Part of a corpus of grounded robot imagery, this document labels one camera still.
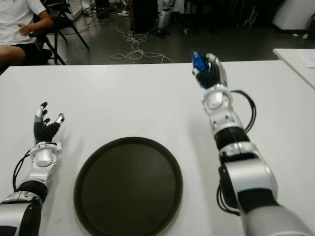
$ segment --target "person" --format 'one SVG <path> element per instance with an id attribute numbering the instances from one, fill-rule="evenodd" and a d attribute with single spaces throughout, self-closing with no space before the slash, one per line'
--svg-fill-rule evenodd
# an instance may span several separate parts
<path id="1" fill-rule="evenodd" d="M 38 15 L 40 20 L 33 22 Z M 0 0 L 0 71 L 8 65 L 34 64 L 41 53 L 33 31 L 51 28 L 53 22 L 40 0 Z"/>

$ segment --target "person's knee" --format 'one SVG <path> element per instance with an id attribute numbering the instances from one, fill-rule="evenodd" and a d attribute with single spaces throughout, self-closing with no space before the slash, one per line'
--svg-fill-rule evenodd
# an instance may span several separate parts
<path id="1" fill-rule="evenodd" d="M 21 65 L 25 54 L 20 48 L 0 46 L 0 65 Z"/>
<path id="2" fill-rule="evenodd" d="M 11 58 L 13 57 L 13 53 L 7 48 L 0 48 L 0 57 L 3 59 Z"/>
<path id="3" fill-rule="evenodd" d="M 0 47 L 0 64 L 7 64 L 14 56 L 13 52 L 6 47 Z"/>

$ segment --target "person's arm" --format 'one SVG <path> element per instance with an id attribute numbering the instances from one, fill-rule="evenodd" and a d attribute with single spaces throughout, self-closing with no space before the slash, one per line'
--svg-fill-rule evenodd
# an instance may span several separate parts
<path id="1" fill-rule="evenodd" d="M 38 16 L 40 17 L 40 21 L 36 23 L 29 25 L 18 24 L 21 36 L 28 36 L 33 31 L 48 29 L 53 26 L 53 21 L 47 11 L 41 12 Z"/>

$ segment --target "paper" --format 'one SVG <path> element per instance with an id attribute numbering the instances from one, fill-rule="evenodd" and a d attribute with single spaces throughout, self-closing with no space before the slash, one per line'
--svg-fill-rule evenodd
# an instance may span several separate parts
<path id="1" fill-rule="evenodd" d="M 298 49 L 297 53 L 307 68 L 315 68 L 315 49 Z"/>

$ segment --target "black shorts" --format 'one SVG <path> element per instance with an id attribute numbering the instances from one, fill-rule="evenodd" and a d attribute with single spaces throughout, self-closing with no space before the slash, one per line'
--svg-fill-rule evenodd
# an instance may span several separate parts
<path id="1" fill-rule="evenodd" d="M 16 44 L 14 47 L 21 48 L 25 53 L 25 65 L 40 65 L 42 64 L 41 53 L 34 43 Z"/>

